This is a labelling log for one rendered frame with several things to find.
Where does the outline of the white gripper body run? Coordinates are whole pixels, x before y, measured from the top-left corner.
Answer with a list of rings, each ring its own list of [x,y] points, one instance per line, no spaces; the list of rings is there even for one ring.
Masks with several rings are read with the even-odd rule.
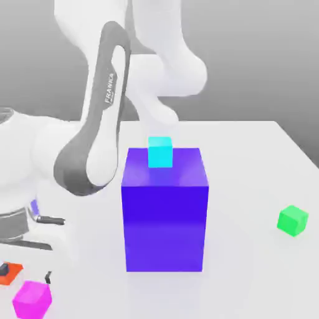
[[[55,270],[71,266],[71,252],[63,237],[0,241],[0,260],[32,269]]]

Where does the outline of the small cyan cube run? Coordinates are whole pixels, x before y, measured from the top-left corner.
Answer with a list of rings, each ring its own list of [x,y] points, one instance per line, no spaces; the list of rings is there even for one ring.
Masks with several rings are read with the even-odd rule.
[[[172,168],[173,144],[168,136],[148,137],[148,167]]]

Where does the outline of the large purple box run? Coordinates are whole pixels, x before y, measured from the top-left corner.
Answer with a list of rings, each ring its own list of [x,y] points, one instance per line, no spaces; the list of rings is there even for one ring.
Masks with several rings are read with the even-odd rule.
[[[200,272],[209,183],[197,148],[175,148],[173,166],[149,168],[148,151],[130,148],[121,183],[126,269]]]

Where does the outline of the small green cube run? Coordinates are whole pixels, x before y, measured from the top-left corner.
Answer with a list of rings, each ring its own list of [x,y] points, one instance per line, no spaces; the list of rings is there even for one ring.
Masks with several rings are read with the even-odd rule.
[[[309,214],[300,208],[290,205],[280,211],[277,228],[295,237],[301,234],[307,225]]]

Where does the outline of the small orange cube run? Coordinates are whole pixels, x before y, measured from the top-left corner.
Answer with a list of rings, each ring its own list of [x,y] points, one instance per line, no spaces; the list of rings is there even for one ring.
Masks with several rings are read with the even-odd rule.
[[[5,262],[9,265],[9,273],[6,276],[0,276],[0,285],[10,285],[18,273],[23,269],[22,264]]]

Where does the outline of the small magenta cube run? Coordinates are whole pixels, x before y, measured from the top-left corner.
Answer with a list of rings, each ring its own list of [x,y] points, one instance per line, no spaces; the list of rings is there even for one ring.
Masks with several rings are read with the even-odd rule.
[[[18,319],[43,319],[52,303],[50,285],[26,280],[12,300]]]

